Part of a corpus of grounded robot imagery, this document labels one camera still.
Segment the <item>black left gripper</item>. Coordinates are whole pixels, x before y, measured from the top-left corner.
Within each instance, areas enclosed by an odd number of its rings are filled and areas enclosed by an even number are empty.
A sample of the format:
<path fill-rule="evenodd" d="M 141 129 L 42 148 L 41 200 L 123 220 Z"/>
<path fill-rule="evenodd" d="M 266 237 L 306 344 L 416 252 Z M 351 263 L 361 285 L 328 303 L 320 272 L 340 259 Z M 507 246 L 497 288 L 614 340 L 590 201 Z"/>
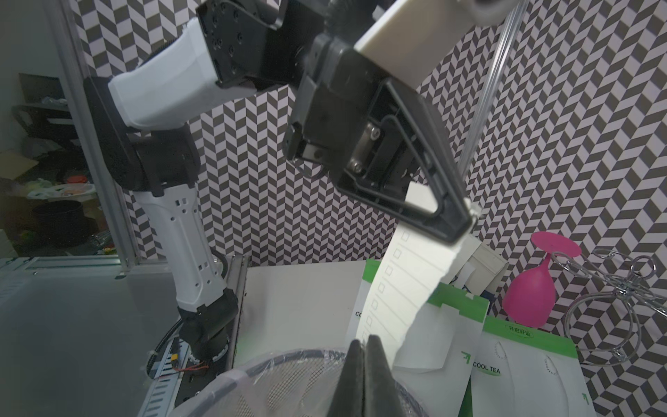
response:
<path fill-rule="evenodd" d="M 307 57 L 283 153 L 320 165 L 345 196 L 453 244 L 472 215 L 432 110 L 351 45 L 321 34 Z M 412 157 L 425 184 L 411 177 Z"/>

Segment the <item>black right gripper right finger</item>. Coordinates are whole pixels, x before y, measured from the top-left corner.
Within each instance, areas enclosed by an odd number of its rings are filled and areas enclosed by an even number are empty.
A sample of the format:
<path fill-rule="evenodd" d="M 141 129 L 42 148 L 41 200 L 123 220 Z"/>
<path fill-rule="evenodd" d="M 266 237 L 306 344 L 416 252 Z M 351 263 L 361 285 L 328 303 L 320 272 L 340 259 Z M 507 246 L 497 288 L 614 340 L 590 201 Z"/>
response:
<path fill-rule="evenodd" d="M 364 415 L 406 416 L 396 381 L 378 335 L 368 337 L 365 346 L 364 374 Z"/>

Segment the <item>white paper receipt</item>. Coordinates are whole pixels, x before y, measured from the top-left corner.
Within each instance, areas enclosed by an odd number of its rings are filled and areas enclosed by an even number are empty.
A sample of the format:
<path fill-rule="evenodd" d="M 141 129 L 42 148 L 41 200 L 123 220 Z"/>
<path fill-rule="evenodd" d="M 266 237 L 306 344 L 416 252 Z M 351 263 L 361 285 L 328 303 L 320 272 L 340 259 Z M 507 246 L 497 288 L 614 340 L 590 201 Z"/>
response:
<path fill-rule="evenodd" d="M 450 272 L 471 228 L 446 243 L 406 222 L 399 222 L 370 286 L 355 338 L 367 343 L 380 338 L 390 366 L 403 346 L 415 318 Z"/>

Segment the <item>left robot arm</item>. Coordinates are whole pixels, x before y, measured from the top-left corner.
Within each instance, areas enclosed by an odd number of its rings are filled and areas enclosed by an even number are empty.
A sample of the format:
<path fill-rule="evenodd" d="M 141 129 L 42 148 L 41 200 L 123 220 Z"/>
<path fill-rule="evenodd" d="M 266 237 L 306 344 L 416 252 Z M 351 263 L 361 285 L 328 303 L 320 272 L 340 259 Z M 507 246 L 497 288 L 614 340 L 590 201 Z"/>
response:
<path fill-rule="evenodd" d="M 433 108 L 361 51 L 375 1 L 208 1 L 180 38 L 128 73 L 84 89 L 109 173 L 161 236 L 180 337 L 211 364 L 239 310 L 216 267 L 196 203 L 201 158 L 189 120 L 289 85 L 297 99 L 283 150 L 318 164 L 335 189 L 444 243 L 474 223 Z"/>

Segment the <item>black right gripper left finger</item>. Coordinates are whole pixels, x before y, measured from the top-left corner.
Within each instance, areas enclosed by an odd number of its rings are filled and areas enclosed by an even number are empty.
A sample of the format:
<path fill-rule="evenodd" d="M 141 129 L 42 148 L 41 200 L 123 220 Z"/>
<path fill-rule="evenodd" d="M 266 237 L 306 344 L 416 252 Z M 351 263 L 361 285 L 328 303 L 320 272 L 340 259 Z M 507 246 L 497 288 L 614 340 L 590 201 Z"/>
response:
<path fill-rule="evenodd" d="M 351 342 L 327 417 L 363 416 L 365 353 L 359 340 Z"/>

